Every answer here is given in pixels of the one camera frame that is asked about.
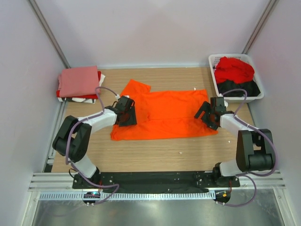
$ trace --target wall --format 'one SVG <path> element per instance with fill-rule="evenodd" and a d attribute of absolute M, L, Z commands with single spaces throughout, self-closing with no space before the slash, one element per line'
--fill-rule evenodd
<path fill-rule="evenodd" d="M 239 53 L 268 0 L 37 0 L 71 66 L 198 66 Z"/>
<path fill-rule="evenodd" d="M 300 0 L 279 1 L 250 51 L 265 89 L 264 99 L 250 104 L 251 111 L 257 126 L 272 131 L 296 210 L 301 209 L 300 12 Z"/>
<path fill-rule="evenodd" d="M 14 226 L 46 160 L 63 65 L 25 0 L 2 0 L 0 21 L 0 225 Z"/>

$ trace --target folded black cloth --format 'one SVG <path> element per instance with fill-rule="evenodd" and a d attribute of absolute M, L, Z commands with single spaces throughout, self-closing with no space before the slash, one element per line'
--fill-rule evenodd
<path fill-rule="evenodd" d="M 260 94 L 259 88 L 254 81 L 248 81 L 240 84 L 236 84 L 233 81 L 226 80 L 217 84 L 219 93 L 223 94 L 231 89 L 244 89 L 248 93 L 248 97 L 257 97 Z M 225 97 L 243 97 L 243 91 L 233 91 L 225 94 Z"/>

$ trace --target plastic basket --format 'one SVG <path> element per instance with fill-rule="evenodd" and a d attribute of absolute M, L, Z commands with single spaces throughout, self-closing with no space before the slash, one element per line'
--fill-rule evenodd
<path fill-rule="evenodd" d="M 249 65 L 251 65 L 255 71 L 254 73 L 254 77 L 253 77 L 253 81 L 256 82 L 260 94 L 257 97 L 247 97 L 246 98 L 246 102 L 249 103 L 253 100 L 258 100 L 258 99 L 262 99 L 264 97 L 264 92 L 263 92 L 263 88 L 262 88 L 262 83 L 260 81 L 259 75 L 256 71 L 256 68 L 254 66 L 254 63 L 252 62 L 252 59 L 246 55 L 246 54 L 213 54 L 209 56 L 209 64 L 210 64 L 210 70 L 211 70 L 211 75 L 212 75 L 212 79 L 213 79 L 213 83 L 214 83 L 214 88 L 215 88 L 215 92 L 216 95 L 218 97 L 221 97 L 222 95 L 219 93 L 217 85 L 216 85 L 216 80 L 215 80 L 215 75 L 214 75 L 214 70 L 213 70 L 213 66 L 215 66 L 216 64 L 219 63 L 220 59 L 222 57 L 232 57 L 232 58 L 236 58 L 236 59 L 240 59 L 246 63 L 248 63 Z M 241 103 L 244 100 L 244 97 L 225 97 L 224 98 L 228 103 Z"/>

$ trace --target orange t-shirt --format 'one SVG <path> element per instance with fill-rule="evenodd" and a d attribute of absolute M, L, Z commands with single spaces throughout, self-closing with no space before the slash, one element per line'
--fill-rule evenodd
<path fill-rule="evenodd" d="M 217 134 L 201 119 L 195 119 L 206 90 L 150 92 L 150 86 L 130 80 L 122 95 L 135 101 L 137 125 L 113 126 L 112 140 L 149 140 L 200 137 Z"/>

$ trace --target wooden table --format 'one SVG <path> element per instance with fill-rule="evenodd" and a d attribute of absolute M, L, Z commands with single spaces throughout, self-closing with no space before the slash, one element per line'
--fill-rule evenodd
<path fill-rule="evenodd" d="M 151 68 L 102 70 L 106 75 L 104 86 L 120 93 L 130 79 L 151 85 L 151 91 L 206 89 L 208 97 L 215 94 L 209 68 Z M 102 90 L 104 105 L 115 100 L 112 93 Z M 238 104 L 230 104 L 229 110 L 236 110 Z M 66 116 L 86 116 L 101 110 L 101 105 L 68 103 Z M 253 124 L 245 104 L 239 117 Z M 212 170 L 217 162 L 235 158 L 236 138 L 225 129 L 207 137 L 112 141 L 107 127 L 90 137 L 88 156 L 102 172 L 127 171 L 189 171 Z M 52 172 L 67 172 L 70 166 L 64 157 L 55 155 Z"/>

